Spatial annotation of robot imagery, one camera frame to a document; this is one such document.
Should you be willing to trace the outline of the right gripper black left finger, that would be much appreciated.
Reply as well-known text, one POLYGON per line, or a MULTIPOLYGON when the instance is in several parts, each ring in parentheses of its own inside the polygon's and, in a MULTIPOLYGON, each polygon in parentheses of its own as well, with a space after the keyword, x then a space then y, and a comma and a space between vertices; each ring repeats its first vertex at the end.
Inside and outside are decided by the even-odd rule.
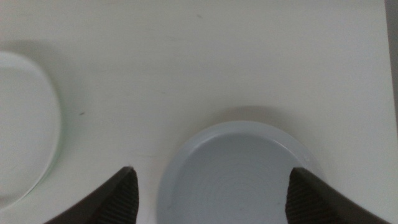
POLYGON ((49 220, 47 224, 135 224, 138 209, 137 174, 133 167, 126 166, 74 206, 49 220))

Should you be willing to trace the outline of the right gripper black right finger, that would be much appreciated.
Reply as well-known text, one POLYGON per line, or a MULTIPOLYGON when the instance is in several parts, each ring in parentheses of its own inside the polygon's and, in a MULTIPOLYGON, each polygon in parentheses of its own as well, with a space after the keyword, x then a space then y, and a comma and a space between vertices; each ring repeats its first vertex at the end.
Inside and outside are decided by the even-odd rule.
POLYGON ((302 167, 290 173, 285 214, 296 224, 388 224, 302 167))

